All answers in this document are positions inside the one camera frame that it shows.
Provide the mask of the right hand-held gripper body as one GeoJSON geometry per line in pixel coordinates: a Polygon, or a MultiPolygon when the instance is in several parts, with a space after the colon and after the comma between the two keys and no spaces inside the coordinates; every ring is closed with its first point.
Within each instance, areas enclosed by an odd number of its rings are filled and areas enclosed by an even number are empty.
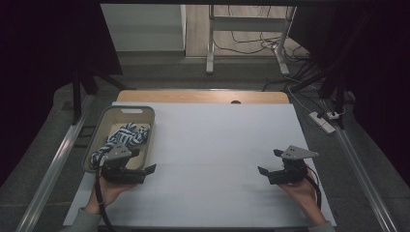
{"type": "Polygon", "coordinates": [[[281,156],[283,169],[270,172],[268,177],[271,185],[296,184],[308,174],[305,159],[318,157],[319,154],[307,149],[290,145],[281,156]]]}

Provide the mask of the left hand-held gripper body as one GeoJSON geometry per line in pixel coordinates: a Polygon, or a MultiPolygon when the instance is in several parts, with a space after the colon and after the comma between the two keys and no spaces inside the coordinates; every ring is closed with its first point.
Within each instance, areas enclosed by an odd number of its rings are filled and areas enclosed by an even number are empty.
{"type": "Polygon", "coordinates": [[[115,144],[114,147],[102,157],[102,176],[112,184],[143,184],[145,172],[143,170],[127,168],[130,159],[132,159],[131,150],[124,144],[115,144]]]}

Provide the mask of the blue white striped cloth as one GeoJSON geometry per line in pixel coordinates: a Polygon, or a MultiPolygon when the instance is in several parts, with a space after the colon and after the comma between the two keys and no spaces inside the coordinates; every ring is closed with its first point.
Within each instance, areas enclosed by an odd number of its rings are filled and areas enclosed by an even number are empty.
{"type": "Polygon", "coordinates": [[[90,158],[91,167],[96,168],[99,164],[99,158],[109,152],[115,144],[124,144],[127,148],[132,148],[138,144],[147,141],[150,131],[149,125],[138,125],[136,123],[127,123],[121,126],[119,130],[111,134],[105,141],[105,144],[95,151],[90,158]]]}

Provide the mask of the beige plastic basket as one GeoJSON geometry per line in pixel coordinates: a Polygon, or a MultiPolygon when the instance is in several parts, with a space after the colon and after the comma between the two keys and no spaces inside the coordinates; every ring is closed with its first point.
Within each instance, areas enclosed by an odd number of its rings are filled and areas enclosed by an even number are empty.
{"type": "Polygon", "coordinates": [[[131,170],[140,170],[145,166],[148,157],[151,134],[155,123],[155,111],[150,106],[122,106],[113,105],[108,107],[94,130],[87,147],[87,152],[83,157],[82,167],[86,172],[93,173],[94,168],[91,165],[91,157],[105,145],[106,139],[118,131],[122,126],[134,123],[137,130],[140,127],[149,128],[148,138],[145,142],[137,144],[136,149],[140,152],[136,157],[130,158],[126,167],[131,170]]]}

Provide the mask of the person's right hand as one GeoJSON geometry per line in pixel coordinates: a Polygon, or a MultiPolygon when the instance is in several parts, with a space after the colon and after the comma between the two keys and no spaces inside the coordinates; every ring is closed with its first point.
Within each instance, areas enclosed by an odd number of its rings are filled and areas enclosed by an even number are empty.
{"type": "Polygon", "coordinates": [[[309,181],[313,179],[310,172],[308,178],[297,184],[279,185],[302,210],[311,226],[319,226],[327,223],[316,202],[316,190],[309,181]]]}

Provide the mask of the person's left hand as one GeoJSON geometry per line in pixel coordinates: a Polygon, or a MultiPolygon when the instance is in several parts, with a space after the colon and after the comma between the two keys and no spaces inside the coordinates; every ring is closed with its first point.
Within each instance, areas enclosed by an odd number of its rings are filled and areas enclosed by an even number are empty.
{"type": "MultiPolygon", "coordinates": [[[[99,184],[102,193],[102,202],[105,207],[112,204],[122,192],[134,188],[134,185],[109,183],[103,177],[99,178],[99,184]]],[[[100,204],[94,189],[90,194],[88,203],[84,207],[84,211],[93,215],[99,215],[101,213],[100,204]]]]}

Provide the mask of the white table mat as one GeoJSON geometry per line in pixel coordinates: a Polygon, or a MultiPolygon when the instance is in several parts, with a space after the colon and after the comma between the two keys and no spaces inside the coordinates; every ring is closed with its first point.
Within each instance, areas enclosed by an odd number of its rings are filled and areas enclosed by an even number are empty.
{"type": "Polygon", "coordinates": [[[291,104],[155,103],[148,161],[154,174],[108,207],[117,227],[274,229],[308,220],[260,175],[280,170],[275,150],[306,141],[291,104]]]}

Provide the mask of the white power strip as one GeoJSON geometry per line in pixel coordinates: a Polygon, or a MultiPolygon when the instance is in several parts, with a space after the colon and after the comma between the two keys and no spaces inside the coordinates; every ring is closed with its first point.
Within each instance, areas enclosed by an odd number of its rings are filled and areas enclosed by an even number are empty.
{"type": "Polygon", "coordinates": [[[313,112],[309,113],[308,116],[325,133],[331,134],[331,133],[336,131],[335,128],[333,126],[331,126],[323,117],[319,118],[317,112],[313,111],[313,112]]]}

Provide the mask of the black stand leg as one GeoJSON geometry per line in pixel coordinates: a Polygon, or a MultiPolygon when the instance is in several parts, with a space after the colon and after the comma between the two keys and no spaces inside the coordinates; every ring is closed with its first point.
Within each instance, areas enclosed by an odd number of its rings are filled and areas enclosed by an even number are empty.
{"type": "Polygon", "coordinates": [[[76,125],[81,117],[80,80],[77,74],[73,76],[73,124],[76,125]]]}
{"type": "Polygon", "coordinates": [[[341,80],[337,86],[337,99],[336,99],[336,113],[338,114],[337,124],[343,130],[343,104],[344,104],[344,82],[341,80]]]}

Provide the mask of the white cabinet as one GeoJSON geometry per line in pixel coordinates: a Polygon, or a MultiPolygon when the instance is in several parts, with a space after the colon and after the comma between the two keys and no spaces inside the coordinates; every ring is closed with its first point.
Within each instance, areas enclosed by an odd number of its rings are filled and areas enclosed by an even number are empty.
{"type": "Polygon", "coordinates": [[[185,5],[101,4],[101,7],[117,51],[185,50],[185,5]]]}

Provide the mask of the black curtain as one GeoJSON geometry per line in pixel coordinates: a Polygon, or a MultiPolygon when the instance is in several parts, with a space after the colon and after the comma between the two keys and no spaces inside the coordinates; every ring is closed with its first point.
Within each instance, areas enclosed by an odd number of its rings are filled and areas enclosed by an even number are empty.
{"type": "Polygon", "coordinates": [[[101,0],[0,0],[0,186],[43,126],[54,93],[121,65],[101,0]]]}
{"type": "Polygon", "coordinates": [[[299,7],[290,38],[319,67],[329,67],[364,12],[369,21],[344,64],[357,122],[410,187],[410,0],[347,0],[344,6],[299,7]]]}

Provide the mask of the aluminium rail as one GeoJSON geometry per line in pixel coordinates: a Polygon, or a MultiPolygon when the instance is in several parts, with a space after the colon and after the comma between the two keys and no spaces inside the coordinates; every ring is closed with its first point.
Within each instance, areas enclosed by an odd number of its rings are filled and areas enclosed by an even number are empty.
{"type": "Polygon", "coordinates": [[[87,95],[84,98],[80,107],[82,114],[79,116],[77,122],[69,127],[15,232],[32,232],[35,228],[44,210],[45,204],[63,170],[67,158],[69,157],[74,142],[90,112],[90,107],[92,106],[94,99],[95,96],[91,95],[87,95]]]}
{"type": "Polygon", "coordinates": [[[383,232],[401,232],[392,200],[404,192],[401,177],[385,154],[356,122],[353,105],[341,110],[341,124],[336,127],[337,140],[346,155],[364,196],[383,232]]]}

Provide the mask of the white metal desk frame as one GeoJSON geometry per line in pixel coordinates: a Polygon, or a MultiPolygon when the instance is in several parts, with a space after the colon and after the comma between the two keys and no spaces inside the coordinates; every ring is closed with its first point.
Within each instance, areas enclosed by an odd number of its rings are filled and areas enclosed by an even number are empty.
{"type": "Polygon", "coordinates": [[[278,62],[279,70],[283,75],[289,75],[285,64],[283,50],[292,19],[296,8],[288,7],[285,17],[244,17],[244,16],[219,16],[215,15],[215,6],[209,6],[209,40],[207,47],[206,73],[214,72],[214,33],[216,31],[239,31],[239,32],[272,32],[280,33],[279,42],[274,53],[278,62]]]}

